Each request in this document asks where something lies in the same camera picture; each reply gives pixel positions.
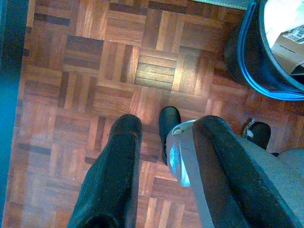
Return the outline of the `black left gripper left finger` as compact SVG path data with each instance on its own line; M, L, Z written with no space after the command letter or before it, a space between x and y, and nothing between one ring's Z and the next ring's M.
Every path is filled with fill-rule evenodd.
M142 123L124 114L88 170L67 228L135 228Z

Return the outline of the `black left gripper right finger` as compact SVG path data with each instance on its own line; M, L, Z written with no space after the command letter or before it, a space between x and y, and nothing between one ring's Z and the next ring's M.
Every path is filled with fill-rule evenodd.
M250 158L256 152L270 164L274 157L251 143L241 143L220 117L208 115L192 128L199 187L215 228L296 228L296 217L274 179Z

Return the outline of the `black robot right foot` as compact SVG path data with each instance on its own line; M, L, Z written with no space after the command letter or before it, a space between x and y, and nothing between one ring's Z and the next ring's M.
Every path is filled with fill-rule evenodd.
M256 122L252 119L244 128L242 136L266 150L271 136L271 128L266 123Z

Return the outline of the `black robot foot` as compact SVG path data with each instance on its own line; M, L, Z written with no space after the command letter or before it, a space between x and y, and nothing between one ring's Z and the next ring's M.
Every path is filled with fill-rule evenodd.
M266 123L256 122L252 119L244 128L242 136L266 150L271 136L271 128Z
M162 143L162 160L167 165L166 139L169 132L181 123L180 113L177 108L167 106L163 108L159 116L159 135Z

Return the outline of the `silver robot right leg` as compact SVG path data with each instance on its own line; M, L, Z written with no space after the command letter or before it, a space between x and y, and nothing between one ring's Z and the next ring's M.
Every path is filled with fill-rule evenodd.
M272 153L271 181L304 228L304 148Z

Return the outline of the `black robot left foot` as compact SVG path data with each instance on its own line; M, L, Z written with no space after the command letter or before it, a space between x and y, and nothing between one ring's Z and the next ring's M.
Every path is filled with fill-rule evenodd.
M180 113L177 108L167 106L163 108L159 116L159 135L162 143L162 160L167 165L166 139L169 132L181 123Z

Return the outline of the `black bin with blue rim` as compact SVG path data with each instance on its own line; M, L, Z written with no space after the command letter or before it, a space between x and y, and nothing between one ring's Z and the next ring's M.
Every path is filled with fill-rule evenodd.
M304 101L304 84L285 72L268 45L264 26L266 1L249 1L243 21L225 44L225 64L236 82L264 96Z

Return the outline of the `brown cardboard box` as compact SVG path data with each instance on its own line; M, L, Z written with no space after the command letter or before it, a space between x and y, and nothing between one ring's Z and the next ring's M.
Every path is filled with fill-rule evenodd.
M304 76L304 25L282 33L272 51L286 73Z

